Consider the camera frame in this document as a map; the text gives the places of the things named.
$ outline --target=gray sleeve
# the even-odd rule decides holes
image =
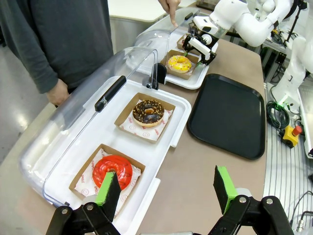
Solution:
[[[22,61],[40,93],[58,82],[36,35],[27,0],[0,0],[0,25],[8,47]]]

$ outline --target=yellow frosted donut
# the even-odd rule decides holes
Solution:
[[[172,71],[185,73],[191,69],[191,62],[185,56],[174,55],[168,60],[168,67]]]

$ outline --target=dark gray sweatshirt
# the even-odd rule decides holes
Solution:
[[[107,0],[0,0],[0,25],[40,93],[58,78],[77,87],[113,55]]]

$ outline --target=chocolate donut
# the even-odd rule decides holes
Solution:
[[[135,121],[145,127],[158,125],[164,116],[164,107],[156,100],[144,100],[133,109]]]

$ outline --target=red button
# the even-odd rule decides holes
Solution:
[[[297,136],[297,135],[299,135],[301,132],[302,132],[301,126],[296,126],[296,127],[294,128],[294,130],[292,131],[292,134],[293,134],[294,136]]]

